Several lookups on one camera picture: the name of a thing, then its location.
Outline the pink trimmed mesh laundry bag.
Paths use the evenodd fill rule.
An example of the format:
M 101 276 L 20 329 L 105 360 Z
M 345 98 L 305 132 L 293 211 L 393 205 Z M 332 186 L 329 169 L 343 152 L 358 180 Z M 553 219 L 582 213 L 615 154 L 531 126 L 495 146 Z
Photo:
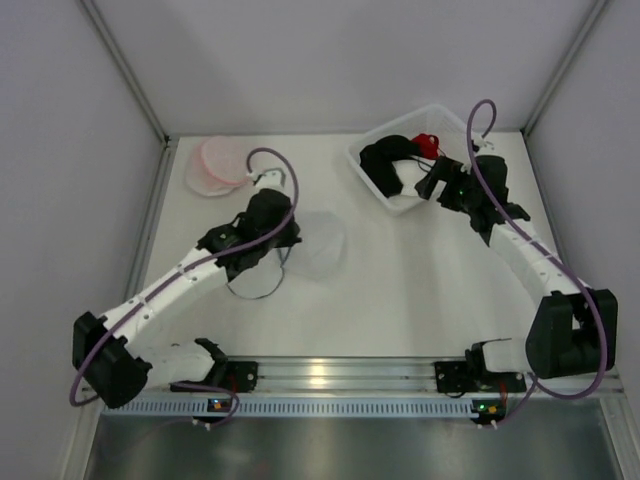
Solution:
M 229 136 L 202 140 L 191 152 L 185 168 L 186 185 L 203 197 L 224 196 L 249 179 L 248 150 Z

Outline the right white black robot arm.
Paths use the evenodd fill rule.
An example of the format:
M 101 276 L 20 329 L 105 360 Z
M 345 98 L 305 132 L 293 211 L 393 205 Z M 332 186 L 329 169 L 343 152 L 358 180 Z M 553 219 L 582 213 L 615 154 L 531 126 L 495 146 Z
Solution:
M 531 298 L 532 320 L 498 340 L 472 347 L 490 373 L 568 377 L 615 365 L 618 302 L 608 289 L 574 281 L 537 234 L 531 217 L 510 201 L 503 158 L 480 155 L 473 166 L 438 157 L 418 182 L 419 196 L 468 216 L 470 227 L 511 269 Z

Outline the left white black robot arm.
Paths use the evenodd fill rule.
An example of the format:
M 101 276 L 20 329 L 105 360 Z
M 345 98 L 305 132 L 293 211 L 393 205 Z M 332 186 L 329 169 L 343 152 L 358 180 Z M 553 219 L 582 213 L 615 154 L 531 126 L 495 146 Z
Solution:
M 187 306 L 227 286 L 258 265 L 274 249 L 300 243 L 294 212 L 297 196 L 274 188 L 255 193 L 245 211 L 207 231 L 188 254 L 156 282 L 100 316 L 85 312 L 73 325 L 72 364 L 76 376 L 69 392 L 74 407 L 86 382 L 109 408 L 122 407 L 143 390 L 219 392 L 228 358 L 206 338 L 158 348 L 151 333 L 177 321 Z

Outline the blue trimmed mesh laundry bag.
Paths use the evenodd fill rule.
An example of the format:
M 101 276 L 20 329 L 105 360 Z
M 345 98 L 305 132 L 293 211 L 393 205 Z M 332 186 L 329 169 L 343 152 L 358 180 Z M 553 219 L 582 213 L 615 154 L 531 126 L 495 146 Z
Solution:
M 227 290 L 243 300 L 272 295 L 289 276 L 323 280 L 339 266 L 346 247 L 346 227 L 329 211 L 303 210 L 296 215 L 302 242 L 272 250 L 259 264 L 242 273 Z

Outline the black garment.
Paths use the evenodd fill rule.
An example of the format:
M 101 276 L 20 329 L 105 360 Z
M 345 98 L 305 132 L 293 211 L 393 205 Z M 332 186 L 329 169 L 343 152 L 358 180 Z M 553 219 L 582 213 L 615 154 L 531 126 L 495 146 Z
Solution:
M 400 195 L 403 189 L 394 163 L 421 156 L 419 145 L 401 135 L 383 137 L 359 154 L 362 170 L 385 198 Z

